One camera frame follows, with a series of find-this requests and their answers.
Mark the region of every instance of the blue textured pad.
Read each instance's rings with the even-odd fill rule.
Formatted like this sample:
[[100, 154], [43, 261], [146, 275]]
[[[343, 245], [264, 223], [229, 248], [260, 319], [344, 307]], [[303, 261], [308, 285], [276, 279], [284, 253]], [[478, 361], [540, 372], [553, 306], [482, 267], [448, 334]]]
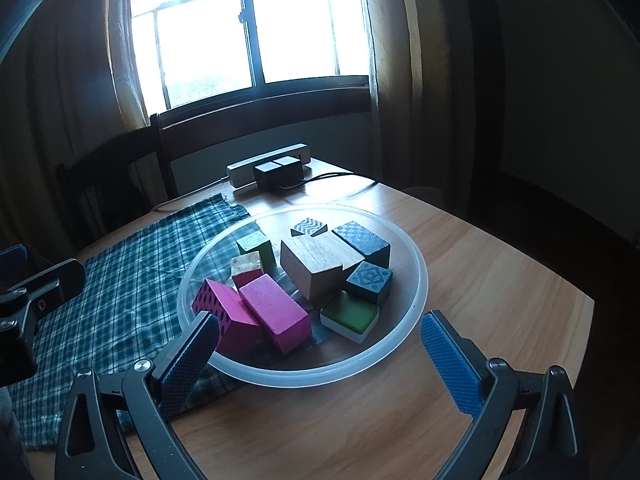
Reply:
[[433, 314], [422, 317], [420, 339], [458, 409], [476, 418], [482, 411], [480, 377]]
[[182, 409], [194, 384], [207, 367], [207, 361], [215, 352], [219, 337], [218, 318], [209, 316], [206, 322], [193, 333], [189, 344], [175, 357], [174, 362], [160, 380], [162, 401], [158, 411], [164, 418]]

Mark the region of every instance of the curtain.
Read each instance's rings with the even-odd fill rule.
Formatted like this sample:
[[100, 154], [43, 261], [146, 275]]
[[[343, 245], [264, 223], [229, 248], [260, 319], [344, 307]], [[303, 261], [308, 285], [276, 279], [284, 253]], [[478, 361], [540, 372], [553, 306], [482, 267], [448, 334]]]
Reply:
[[[0, 246], [21, 242], [49, 261], [82, 247], [54, 168], [148, 123], [129, 6], [45, 0], [0, 65]], [[131, 177], [150, 206], [167, 199], [155, 155]], [[94, 238], [106, 234], [92, 197], [82, 212]]]
[[439, 189], [463, 216], [475, 129], [466, 0], [365, 1], [379, 176], [398, 189]]

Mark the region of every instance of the power strip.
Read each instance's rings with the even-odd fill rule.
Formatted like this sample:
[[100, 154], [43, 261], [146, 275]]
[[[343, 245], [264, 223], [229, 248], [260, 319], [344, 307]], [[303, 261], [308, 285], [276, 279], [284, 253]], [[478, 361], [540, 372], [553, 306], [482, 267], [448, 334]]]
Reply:
[[226, 174], [229, 177], [229, 182], [233, 187], [242, 187], [251, 184], [255, 182], [255, 166], [259, 166], [265, 162], [271, 162], [286, 155], [299, 158], [303, 165], [311, 162], [311, 150], [309, 150], [309, 147], [306, 144], [294, 144], [293, 146], [280, 148], [273, 152], [252, 156], [251, 158], [227, 166]]

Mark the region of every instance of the green block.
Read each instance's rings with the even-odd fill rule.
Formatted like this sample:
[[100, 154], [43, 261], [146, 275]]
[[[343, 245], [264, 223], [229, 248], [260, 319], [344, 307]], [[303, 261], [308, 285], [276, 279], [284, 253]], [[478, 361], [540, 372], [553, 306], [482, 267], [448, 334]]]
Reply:
[[320, 310], [320, 321], [334, 332], [362, 343], [378, 321], [379, 312], [373, 303], [342, 290]]
[[240, 254], [260, 253], [260, 261], [264, 270], [273, 269], [276, 265], [276, 258], [273, 255], [273, 247], [271, 241], [264, 235], [262, 231], [254, 231], [250, 235], [236, 240]]

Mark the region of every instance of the blue patterned block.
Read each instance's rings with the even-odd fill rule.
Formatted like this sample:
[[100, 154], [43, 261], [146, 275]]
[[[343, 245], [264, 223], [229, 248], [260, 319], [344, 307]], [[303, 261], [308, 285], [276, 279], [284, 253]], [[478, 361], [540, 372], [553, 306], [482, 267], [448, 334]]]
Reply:
[[483, 407], [480, 377], [433, 314], [422, 317], [420, 339], [458, 409], [476, 418]]
[[391, 290], [393, 273], [369, 262], [362, 262], [344, 282], [342, 287], [363, 300], [382, 306]]
[[347, 222], [333, 231], [343, 241], [362, 254], [365, 261], [385, 269], [388, 268], [391, 245], [377, 234], [353, 221]]

